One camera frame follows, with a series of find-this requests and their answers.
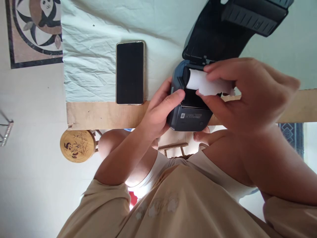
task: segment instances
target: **blue patterned cloth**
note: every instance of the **blue patterned cloth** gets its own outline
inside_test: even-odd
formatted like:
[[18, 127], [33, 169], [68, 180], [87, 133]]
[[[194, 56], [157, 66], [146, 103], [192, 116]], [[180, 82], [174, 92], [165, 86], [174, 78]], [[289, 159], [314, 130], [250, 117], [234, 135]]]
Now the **blue patterned cloth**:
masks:
[[297, 153], [304, 157], [304, 132], [303, 123], [280, 123], [279, 128], [290, 145]]

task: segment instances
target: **paper roll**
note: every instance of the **paper roll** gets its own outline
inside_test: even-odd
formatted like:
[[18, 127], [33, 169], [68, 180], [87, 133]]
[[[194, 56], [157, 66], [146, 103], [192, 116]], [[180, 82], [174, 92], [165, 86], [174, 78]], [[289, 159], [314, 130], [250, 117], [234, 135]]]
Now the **paper roll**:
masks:
[[232, 88], [232, 81], [216, 79], [214, 81], [207, 81], [207, 73], [204, 71], [189, 69], [191, 76], [189, 77], [186, 88], [198, 90], [205, 96], [217, 95], [218, 93], [226, 93], [234, 96], [235, 92]]

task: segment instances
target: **smartphone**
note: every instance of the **smartphone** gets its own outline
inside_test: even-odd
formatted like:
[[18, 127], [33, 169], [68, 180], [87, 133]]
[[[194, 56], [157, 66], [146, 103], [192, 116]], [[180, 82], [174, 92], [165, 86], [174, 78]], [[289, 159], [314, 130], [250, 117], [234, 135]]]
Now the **smartphone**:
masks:
[[145, 42], [116, 46], [116, 103], [141, 105], [144, 102]]

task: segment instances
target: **metal rack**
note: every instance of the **metal rack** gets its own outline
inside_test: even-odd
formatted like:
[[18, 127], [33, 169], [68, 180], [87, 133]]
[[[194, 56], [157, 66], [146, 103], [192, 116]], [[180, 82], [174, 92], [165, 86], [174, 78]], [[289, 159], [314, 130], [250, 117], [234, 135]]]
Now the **metal rack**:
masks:
[[0, 133], [0, 146], [5, 146], [9, 138], [14, 122], [13, 120], [9, 120], [1, 110], [0, 110], [0, 115], [7, 121], [7, 124], [0, 124], [0, 127], [6, 127], [5, 133], [3, 135]]

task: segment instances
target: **black printer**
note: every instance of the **black printer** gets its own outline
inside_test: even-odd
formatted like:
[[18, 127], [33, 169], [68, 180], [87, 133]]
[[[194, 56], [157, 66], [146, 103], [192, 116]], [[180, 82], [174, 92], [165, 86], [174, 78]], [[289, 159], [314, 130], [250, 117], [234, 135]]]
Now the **black printer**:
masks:
[[183, 61], [175, 68], [170, 94], [178, 89], [184, 100], [167, 117], [175, 131], [201, 131], [209, 123], [212, 111], [186, 89], [190, 70], [203, 71], [205, 65], [239, 57], [254, 34], [271, 35], [288, 14], [294, 0], [208, 0], [185, 42]]

